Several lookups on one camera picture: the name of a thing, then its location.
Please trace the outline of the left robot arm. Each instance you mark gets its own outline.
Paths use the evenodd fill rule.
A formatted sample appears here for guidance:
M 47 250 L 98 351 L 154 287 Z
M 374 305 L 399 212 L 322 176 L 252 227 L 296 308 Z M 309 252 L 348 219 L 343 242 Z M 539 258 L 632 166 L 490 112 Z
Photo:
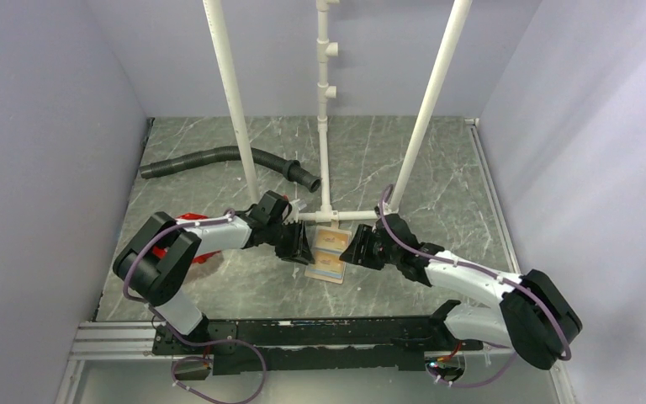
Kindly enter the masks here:
M 292 211 L 285 197 L 267 191 L 248 209 L 214 218 L 175 219 L 156 212 L 114 260 L 124 298 L 148 305 L 172 329 L 183 351 L 201 351 L 211 339 L 209 319 L 183 290 L 194 259 L 267 244 L 283 261 L 312 264 L 304 225 L 286 221 Z

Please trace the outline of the yellow credit card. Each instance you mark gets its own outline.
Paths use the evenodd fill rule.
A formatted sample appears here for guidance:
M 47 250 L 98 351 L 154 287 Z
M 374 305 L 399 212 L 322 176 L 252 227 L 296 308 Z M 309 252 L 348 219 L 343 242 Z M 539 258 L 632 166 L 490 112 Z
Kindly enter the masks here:
M 347 249 L 350 237 L 349 231 L 321 227 L 315 233 L 315 248 L 342 253 Z

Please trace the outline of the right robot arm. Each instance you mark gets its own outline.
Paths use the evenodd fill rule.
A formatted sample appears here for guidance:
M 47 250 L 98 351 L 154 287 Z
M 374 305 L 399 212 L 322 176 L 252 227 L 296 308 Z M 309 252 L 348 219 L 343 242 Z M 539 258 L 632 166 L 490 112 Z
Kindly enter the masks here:
M 571 358 L 580 318 L 551 278 L 532 269 L 514 274 L 471 262 L 430 242 L 420 242 L 397 214 L 360 225 L 340 259 L 381 270 L 393 265 L 427 287 L 453 290 L 475 302 L 449 300 L 430 317 L 430 338 L 440 349 L 460 340 L 513 348 L 531 366 L 548 370 Z

